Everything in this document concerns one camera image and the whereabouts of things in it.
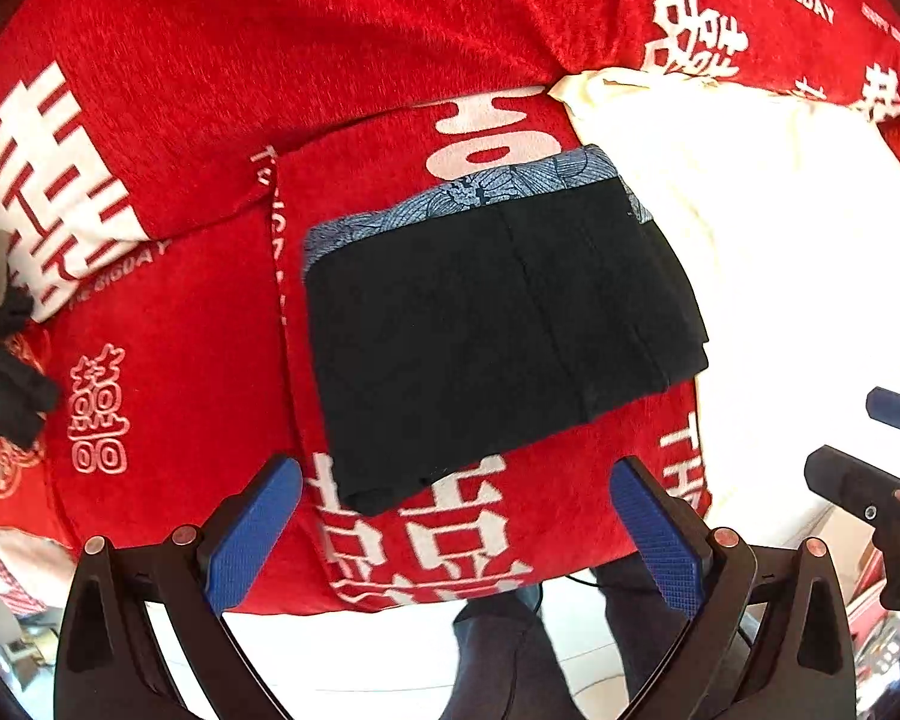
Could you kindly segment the black pants with blue waistband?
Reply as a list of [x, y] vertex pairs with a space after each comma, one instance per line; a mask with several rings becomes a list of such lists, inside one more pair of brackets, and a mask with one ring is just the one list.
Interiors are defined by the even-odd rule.
[[685, 270], [593, 145], [317, 224], [302, 275], [338, 493], [364, 515], [707, 364]]

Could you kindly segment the black garment pile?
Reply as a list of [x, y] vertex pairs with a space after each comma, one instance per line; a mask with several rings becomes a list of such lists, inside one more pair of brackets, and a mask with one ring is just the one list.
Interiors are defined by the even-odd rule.
[[59, 388], [7, 349], [4, 340], [22, 332], [34, 300], [20, 288], [7, 289], [0, 305], [0, 437], [20, 450], [30, 450], [40, 436], [45, 415], [56, 408]]

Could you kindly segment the red sofa cover white characters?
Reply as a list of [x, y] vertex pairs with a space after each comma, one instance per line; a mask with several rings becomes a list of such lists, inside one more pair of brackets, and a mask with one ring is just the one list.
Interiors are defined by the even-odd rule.
[[613, 561], [613, 461], [708, 514], [697, 378], [439, 479], [338, 493], [304, 241], [587, 146], [553, 88], [605, 68], [845, 107], [900, 164], [888, 0], [23, 0], [0, 32], [0, 229], [34, 300], [7, 349], [59, 388], [0, 437], [0, 528], [66, 567], [203, 520], [276, 454], [302, 500], [245, 601], [382, 611]]

